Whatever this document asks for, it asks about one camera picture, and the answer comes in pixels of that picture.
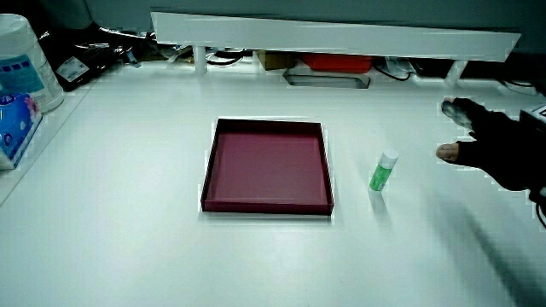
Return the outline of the person's right hand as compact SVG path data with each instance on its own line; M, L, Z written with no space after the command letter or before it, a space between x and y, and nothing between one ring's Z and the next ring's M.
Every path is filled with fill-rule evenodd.
M442 102L444 115L469 129L471 141L439 146L436 155L453 165L478 168L510 191L530 191L530 200L545 205L545 135L490 111L468 98Z

